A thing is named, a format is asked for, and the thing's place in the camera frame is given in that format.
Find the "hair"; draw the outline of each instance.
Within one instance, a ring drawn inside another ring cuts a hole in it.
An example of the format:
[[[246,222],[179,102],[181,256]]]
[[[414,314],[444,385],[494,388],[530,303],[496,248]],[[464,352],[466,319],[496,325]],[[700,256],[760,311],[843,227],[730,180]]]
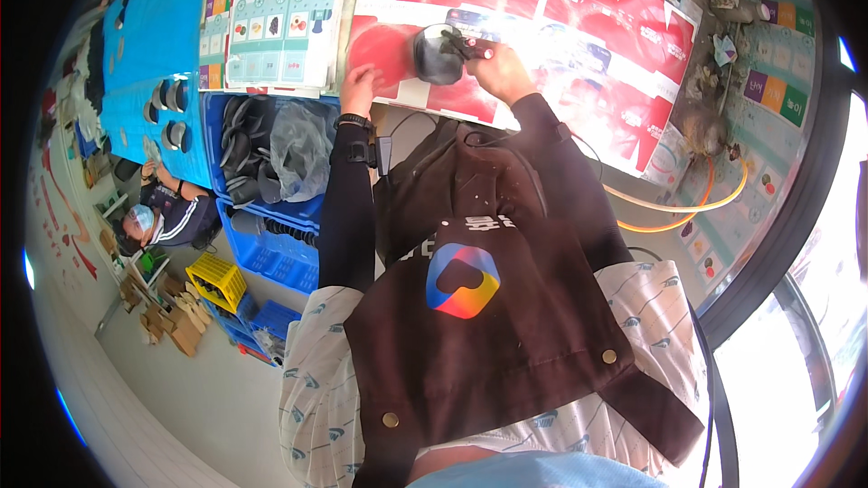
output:
[[[123,229],[123,219],[113,221],[111,227],[114,230],[114,240],[117,242],[117,248],[121,251],[121,255],[132,256],[142,248],[142,244],[129,237]]]

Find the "white nike patterned shirt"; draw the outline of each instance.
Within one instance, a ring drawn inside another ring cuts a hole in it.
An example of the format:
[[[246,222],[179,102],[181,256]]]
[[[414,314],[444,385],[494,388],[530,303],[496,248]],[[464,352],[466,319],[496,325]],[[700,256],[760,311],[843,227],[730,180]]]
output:
[[[636,366],[667,386],[703,425],[708,422],[705,359],[693,330],[675,263],[621,263],[596,274],[615,320],[629,339]],[[311,294],[287,336],[278,422],[283,459],[306,488],[349,488],[364,459],[359,387],[344,321],[362,298],[346,287]],[[587,452],[617,460],[672,486],[699,480],[700,437],[676,468],[597,394],[548,413],[465,439],[419,450],[478,446],[498,452]]]

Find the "black arm sleeve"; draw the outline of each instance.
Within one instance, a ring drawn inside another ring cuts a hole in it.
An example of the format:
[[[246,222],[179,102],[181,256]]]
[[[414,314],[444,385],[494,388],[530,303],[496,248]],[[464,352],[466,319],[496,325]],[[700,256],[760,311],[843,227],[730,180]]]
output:
[[[139,203],[142,205],[147,205],[147,201],[150,200],[151,195],[154,194],[154,189],[156,189],[158,184],[157,179],[151,180],[147,185],[142,185],[142,188],[139,190]]]
[[[346,160],[352,142],[367,146],[367,132],[357,125],[339,126],[320,214],[319,288],[341,286],[365,292],[374,282],[376,218],[368,165]]]
[[[597,173],[572,138],[561,140],[561,122],[543,95],[519,99],[512,113],[522,127],[518,149],[537,170],[548,216],[573,223],[591,269],[633,261]]]

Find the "blue face mask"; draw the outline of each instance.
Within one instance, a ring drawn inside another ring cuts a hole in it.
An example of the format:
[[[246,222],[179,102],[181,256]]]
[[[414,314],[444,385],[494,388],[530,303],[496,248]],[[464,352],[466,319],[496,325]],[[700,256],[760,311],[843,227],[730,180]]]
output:
[[[139,223],[142,232],[146,232],[154,226],[154,212],[146,205],[137,203],[129,210],[129,214]]]

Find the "apron logo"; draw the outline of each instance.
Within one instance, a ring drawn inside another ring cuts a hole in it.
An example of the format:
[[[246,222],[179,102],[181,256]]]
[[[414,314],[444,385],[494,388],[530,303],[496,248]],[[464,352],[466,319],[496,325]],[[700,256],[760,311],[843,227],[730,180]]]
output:
[[[481,271],[482,284],[476,288],[458,287],[452,294],[441,291],[437,286],[437,279],[453,260],[460,260]],[[459,319],[472,319],[488,305],[498,288],[500,274],[497,273],[494,258],[488,251],[462,244],[445,244],[434,253],[428,266],[425,299],[431,309]]]

